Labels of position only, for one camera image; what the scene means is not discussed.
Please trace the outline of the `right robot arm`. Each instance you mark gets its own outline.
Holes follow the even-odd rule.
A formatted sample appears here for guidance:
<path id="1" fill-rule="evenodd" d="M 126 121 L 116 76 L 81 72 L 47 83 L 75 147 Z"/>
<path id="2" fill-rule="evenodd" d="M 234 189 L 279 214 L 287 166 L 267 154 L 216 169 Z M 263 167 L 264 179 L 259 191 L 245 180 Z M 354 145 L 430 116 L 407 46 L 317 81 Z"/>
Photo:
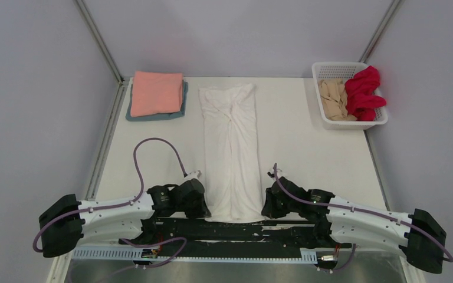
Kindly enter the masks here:
<path id="1" fill-rule="evenodd" d="M 309 248 L 360 245 L 397 254 L 422 271 L 441 274 L 447 254 L 447 233 L 427 211 L 389 212 L 320 190 L 305 190 L 285 177 L 265 190 L 263 216 L 278 219 L 296 213 L 311 228 L 295 236 Z"/>

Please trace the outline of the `white t shirt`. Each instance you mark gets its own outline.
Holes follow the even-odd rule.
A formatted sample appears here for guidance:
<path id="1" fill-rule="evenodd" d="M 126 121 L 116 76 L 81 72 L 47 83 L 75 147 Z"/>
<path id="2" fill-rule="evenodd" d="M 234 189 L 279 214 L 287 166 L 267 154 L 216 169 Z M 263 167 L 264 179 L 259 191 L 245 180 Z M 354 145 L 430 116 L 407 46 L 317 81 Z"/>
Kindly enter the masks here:
<path id="1" fill-rule="evenodd" d="M 211 222 L 264 220 L 255 92 L 254 84 L 199 89 Z"/>

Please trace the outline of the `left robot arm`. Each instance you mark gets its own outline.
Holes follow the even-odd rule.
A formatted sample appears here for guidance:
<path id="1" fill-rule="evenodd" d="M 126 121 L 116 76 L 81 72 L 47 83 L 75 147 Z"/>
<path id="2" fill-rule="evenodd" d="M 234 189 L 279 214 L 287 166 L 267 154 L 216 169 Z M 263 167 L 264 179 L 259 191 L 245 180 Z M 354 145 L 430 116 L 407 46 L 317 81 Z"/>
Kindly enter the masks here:
<path id="1" fill-rule="evenodd" d="M 69 194 L 39 216 L 40 232 L 33 248 L 45 258 L 54 258 L 92 242 L 138 239 L 149 244 L 156 239 L 157 229 L 145 221 L 177 212 L 189 219 L 211 216 L 198 178 L 151 187 L 138 200 L 80 201 Z"/>

